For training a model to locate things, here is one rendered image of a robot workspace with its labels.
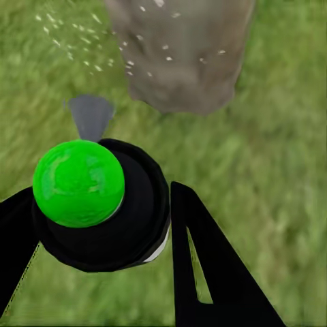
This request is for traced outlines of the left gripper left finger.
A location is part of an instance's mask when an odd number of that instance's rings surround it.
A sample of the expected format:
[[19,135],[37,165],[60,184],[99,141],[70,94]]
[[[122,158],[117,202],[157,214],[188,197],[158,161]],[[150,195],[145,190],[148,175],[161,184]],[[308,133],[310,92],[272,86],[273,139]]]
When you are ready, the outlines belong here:
[[31,214],[33,197],[30,186],[0,202],[0,317],[40,242]]

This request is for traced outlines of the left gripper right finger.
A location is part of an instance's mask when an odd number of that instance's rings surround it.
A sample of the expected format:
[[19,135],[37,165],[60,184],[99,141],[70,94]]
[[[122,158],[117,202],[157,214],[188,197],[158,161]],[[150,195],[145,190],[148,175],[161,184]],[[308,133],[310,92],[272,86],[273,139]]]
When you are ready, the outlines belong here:
[[[170,223],[176,327],[285,327],[197,193],[171,182]],[[191,237],[213,299],[197,298]]]

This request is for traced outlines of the pesticide atomizer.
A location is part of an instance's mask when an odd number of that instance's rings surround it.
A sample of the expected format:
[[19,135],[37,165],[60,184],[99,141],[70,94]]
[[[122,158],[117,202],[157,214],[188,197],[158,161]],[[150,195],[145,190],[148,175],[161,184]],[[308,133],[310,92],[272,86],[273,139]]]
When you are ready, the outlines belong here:
[[79,95],[69,103],[79,140],[47,152],[33,175],[35,234],[58,261],[114,272],[155,260],[170,231],[169,186],[144,150],[102,139],[112,102]]

